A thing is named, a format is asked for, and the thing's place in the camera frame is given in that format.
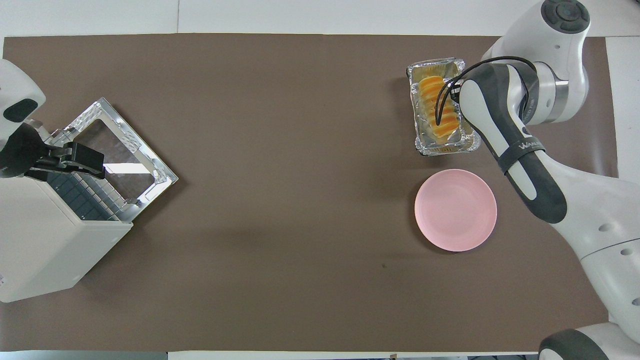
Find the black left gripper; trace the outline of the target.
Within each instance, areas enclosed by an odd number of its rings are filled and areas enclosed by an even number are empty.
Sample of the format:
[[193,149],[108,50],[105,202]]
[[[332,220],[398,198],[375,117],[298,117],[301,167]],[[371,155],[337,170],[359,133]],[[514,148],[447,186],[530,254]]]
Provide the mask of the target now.
[[32,126],[20,125],[1,150],[0,177],[47,180],[50,173],[65,174],[71,169],[100,180],[105,178],[105,155],[102,152],[78,142],[68,142],[64,144],[65,168],[60,158],[52,155],[57,150],[60,148],[46,144]]

